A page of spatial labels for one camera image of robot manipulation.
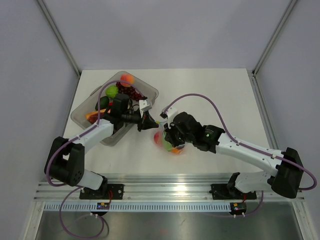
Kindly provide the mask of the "red apple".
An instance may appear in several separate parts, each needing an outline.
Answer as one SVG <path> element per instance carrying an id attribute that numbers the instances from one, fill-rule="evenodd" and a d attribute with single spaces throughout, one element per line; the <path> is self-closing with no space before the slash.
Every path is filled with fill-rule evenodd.
<path id="1" fill-rule="evenodd" d="M 163 147 L 163 132 L 162 131 L 156 132 L 153 136 L 153 140 L 157 146 Z"/>

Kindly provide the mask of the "clear zip top bag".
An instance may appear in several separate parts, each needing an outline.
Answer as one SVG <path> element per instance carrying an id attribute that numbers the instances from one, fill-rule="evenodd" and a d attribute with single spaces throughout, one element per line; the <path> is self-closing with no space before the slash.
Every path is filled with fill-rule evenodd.
<path id="1" fill-rule="evenodd" d="M 165 132 L 165 124 L 167 123 L 166 121 L 159 121 L 159 120 L 157 120 L 156 121 L 156 123 L 159 125 L 159 127 L 156 129 L 156 131 L 154 132 L 154 134 L 153 134 L 153 137 L 152 137 L 152 140 L 153 140 L 153 142 L 154 142 L 154 135 L 155 135 L 155 133 L 156 132 L 163 132 L 163 138 L 166 140 L 166 132 Z M 156 145 L 157 147 L 159 147 L 160 149 L 162 149 L 162 150 L 164 150 L 164 151 L 166 151 L 165 149 L 164 149 L 164 147 L 160 147 L 160 146 L 158 146 L 158 145 Z M 182 154 L 184 154 L 185 153 L 185 151 L 186 151 L 186 145 L 185 144 L 182 144 L 182 145 L 179 145 L 179 146 L 176 146 L 176 147 L 174 147 L 173 145 L 172 145 L 172 147 L 173 148 L 185 148 L 185 150 L 184 150 L 184 152 L 182 153 Z"/>

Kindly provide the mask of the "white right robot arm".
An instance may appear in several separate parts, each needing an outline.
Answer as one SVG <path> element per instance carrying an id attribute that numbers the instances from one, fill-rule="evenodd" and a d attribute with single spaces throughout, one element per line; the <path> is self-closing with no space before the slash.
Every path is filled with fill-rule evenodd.
<path id="1" fill-rule="evenodd" d="M 164 133 L 165 140 L 173 147 L 192 144 L 200 151 L 233 157 L 260 169 L 252 173 L 233 173 L 226 185 L 212 191 L 214 199 L 249 199 L 256 191 L 269 190 L 288 199 L 298 194 L 303 165 L 295 149 L 266 149 L 233 140 L 223 128 L 201 125 L 186 112 L 166 123 Z"/>

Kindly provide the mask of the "green lime fruit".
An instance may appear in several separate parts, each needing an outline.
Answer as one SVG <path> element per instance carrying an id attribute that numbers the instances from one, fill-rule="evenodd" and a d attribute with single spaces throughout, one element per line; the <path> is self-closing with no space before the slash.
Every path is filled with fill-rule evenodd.
<path id="1" fill-rule="evenodd" d="M 164 137 L 162 138 L 162 145 L 163 145 L 163 148 L 168 152 L 170 152 L 173 149 L 173 146 L 171 145 L 171 143 L 166 141 Z"/>

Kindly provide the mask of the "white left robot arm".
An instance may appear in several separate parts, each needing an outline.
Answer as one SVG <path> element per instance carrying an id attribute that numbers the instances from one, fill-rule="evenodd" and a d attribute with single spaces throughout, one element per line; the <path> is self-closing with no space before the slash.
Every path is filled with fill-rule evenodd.
<path id="1" fill-rule="evenodd" d="M 138 109 L 134 109 L 130 102 L 127 94 L 118 94 L 104 112 L 97 112 L 97 120 L 82 133 L 72 138 L 59 136 L 53 140 L 44 167 L 51 186 L 80 187 L 90 190 L 97 199 L 108 194 L 108 179 L 85 169 L 86 153 L 125 124 L 135 124 L 139 132 L 159 126 L 149 113 L 152 102 L 147 97 L 139 100 Z"/>

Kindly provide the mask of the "orange fruit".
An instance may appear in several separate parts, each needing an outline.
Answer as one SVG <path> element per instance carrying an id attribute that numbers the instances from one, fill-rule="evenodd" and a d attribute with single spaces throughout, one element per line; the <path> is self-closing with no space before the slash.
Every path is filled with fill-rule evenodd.
<path id="1" fill-rule="evenodd" d="M 175 154 L 175 155 L 180 155 L 182 154 L 183 152 L 185 151 L 185 148 L 178 148 L 178 147 L 175 147 L 175 148 L 172 148 L 169 152 L 172 153 L 172 154 Z"/>

